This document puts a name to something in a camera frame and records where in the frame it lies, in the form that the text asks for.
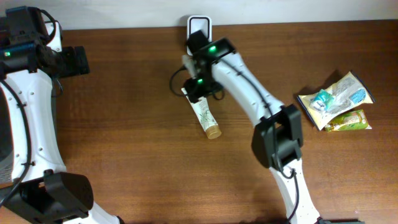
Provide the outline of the white Pantene tube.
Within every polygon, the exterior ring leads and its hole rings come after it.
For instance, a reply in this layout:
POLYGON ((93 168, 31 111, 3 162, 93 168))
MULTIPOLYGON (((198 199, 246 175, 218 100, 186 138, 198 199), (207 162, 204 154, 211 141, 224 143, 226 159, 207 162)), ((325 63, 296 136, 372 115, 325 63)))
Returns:
POLYGON ((199 98, 198 102, 190 103, 208 139, 216 139, 222 132, 213 117, 208 101, 205 97, 199 98))

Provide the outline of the teal tissue pack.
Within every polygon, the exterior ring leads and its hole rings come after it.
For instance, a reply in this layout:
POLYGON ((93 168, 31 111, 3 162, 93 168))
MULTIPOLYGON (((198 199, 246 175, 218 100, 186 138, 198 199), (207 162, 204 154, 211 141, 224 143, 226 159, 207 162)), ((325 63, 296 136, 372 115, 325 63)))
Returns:
POLYGON ((310 107, 319 112, 324 112, 334 103, 334 100, 335 97, 331 93, 321 89, 311 101, 310 107))

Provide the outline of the white snack bag gold trim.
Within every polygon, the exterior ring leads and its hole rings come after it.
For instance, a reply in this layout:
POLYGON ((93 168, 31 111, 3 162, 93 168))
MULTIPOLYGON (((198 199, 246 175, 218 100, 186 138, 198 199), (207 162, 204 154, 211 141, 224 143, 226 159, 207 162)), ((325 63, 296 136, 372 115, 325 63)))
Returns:
POLYGON ((323 90, 326 90, 335 97, 334 103, 324 112, 319 112, 310 107, 311 101, 318 92, 312 95, 299 95, 297 97, 298 102, 310 118, 310 121, 319 131, 333 118, 361 104, 376 102, 369 88, 352 70, 339 81, 323 90))

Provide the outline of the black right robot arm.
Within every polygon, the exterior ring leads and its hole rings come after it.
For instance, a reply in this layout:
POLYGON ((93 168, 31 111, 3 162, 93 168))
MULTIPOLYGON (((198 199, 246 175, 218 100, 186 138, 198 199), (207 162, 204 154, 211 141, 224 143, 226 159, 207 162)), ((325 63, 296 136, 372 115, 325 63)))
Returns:
POLYGON ((251 149, 277 182, 286 209, 286 223, 326 223, 315 208, 303 175, 301 114, 285 106, 249 71, 227 38, 211 42, 200 30, 189 34, 191 52, 184 62, 190 79, 186 97, 198 103, 217 92, 228 91, 254 126, 251 149))

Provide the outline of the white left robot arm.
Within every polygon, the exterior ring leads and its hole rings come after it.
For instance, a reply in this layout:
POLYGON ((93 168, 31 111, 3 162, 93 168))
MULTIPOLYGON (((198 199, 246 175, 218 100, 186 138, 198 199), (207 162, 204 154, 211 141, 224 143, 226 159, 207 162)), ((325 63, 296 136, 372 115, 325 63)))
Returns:
POLYGON ((1 205, 30 223, 121 223, 94 201, 86 176, 67 172, 58 149, 60 79, 90 71, 85 49, 62 40, 43 9, 1 18, 1 205))

